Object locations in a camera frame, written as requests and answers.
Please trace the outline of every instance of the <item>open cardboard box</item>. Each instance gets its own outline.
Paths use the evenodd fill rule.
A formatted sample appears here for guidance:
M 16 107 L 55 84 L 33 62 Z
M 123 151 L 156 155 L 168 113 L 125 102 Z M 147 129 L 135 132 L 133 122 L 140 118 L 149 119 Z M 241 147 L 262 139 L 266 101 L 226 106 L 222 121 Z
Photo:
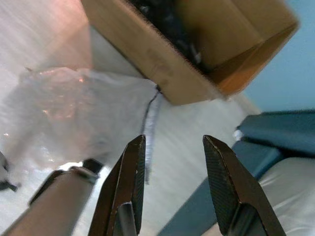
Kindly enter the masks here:
M 209 76 L 195 69 L 128 0 L 81 0 L 90 23 L 174 105 L 243 90 L 298 29 L 282 0 L 177 0 Z

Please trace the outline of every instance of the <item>blue wall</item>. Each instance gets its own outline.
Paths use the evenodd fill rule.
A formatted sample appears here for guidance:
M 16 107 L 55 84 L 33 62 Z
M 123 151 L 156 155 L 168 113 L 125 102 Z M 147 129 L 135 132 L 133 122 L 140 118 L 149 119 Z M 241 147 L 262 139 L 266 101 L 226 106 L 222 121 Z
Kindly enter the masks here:
M 315 0 L 287 0 L 301 27 L 246 88 L 262 111 L 315 109 Z

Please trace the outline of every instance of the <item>floor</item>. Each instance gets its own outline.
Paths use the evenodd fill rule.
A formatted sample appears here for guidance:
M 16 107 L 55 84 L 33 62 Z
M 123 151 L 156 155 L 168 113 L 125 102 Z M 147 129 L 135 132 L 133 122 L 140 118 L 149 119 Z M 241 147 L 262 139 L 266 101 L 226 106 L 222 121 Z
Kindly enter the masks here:
M 26 68 L 94 68 L 141 77 L 140 73 L 89 26 L 79 0 L 0 0 L 0 99 L 18 84 Z M 229 146 L 235 127 L 257 110 L 241 95 L 229 101 L 206 101 L 174 107 L 163 100 L 157 120 L 150 184 L 145 186 L 141 236 L 156 235 L 206 176 L 204 134 Z M 109 170 L 104 169 L 101 181 Z M 0 192 L 0 232 L 27 207 L 47 176 L 30 173 L 19 194 Z M 85 236 L 101 181 L 73 235 Z

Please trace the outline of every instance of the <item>plastic bag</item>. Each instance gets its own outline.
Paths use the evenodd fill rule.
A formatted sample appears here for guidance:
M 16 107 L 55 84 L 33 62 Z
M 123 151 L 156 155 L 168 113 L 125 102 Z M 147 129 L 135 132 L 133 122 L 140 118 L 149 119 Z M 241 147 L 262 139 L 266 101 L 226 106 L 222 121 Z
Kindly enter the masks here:
M 0 108 L 8 179 L 89 157 L 113 166 L 141 133 L 156 91 L 149 80 L 88 69 L 30 73 Z

